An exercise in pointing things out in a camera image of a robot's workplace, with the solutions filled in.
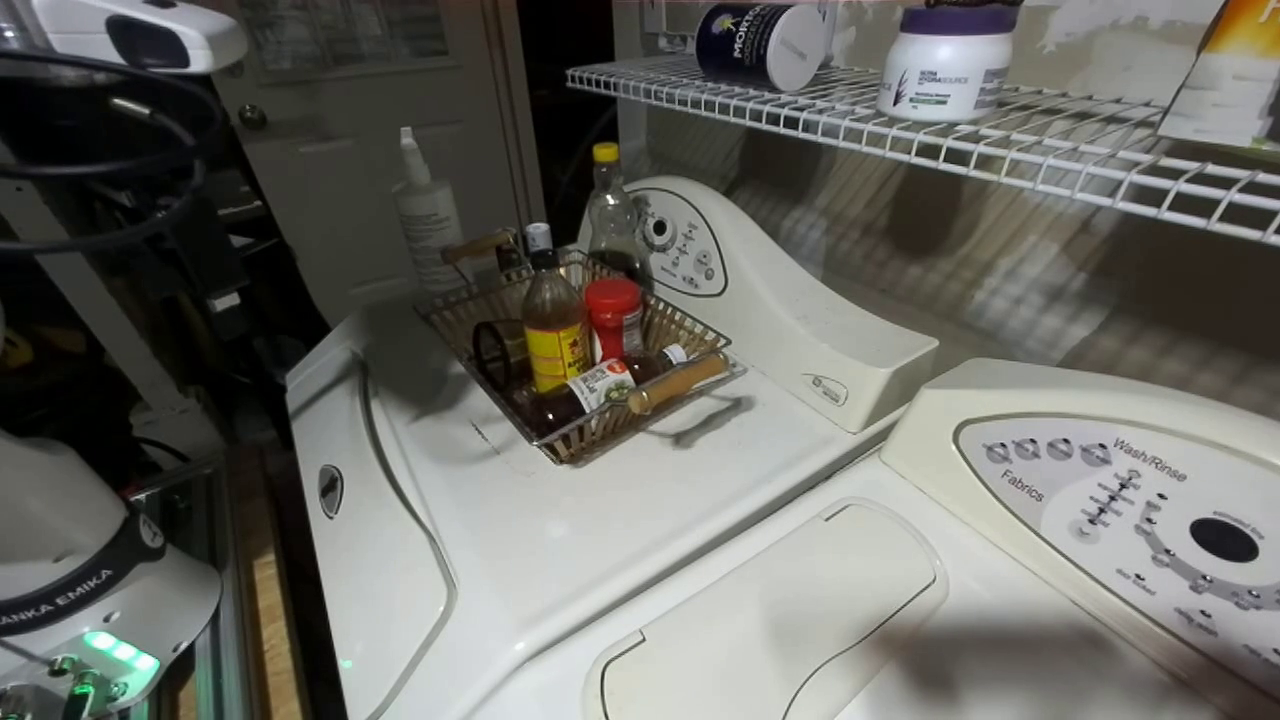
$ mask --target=wire shelf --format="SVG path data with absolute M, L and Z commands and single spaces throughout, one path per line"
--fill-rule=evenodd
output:
M 866 72 L 819 72 L 780 97 L 709 80 L 691 57 L 566 68 L 566 86 L 1280 249 L 1280 173 L 1189 156 L 1156 135 L 1156 102 L 1005 86 L 976 125 L 922 125 L 875 110 Z

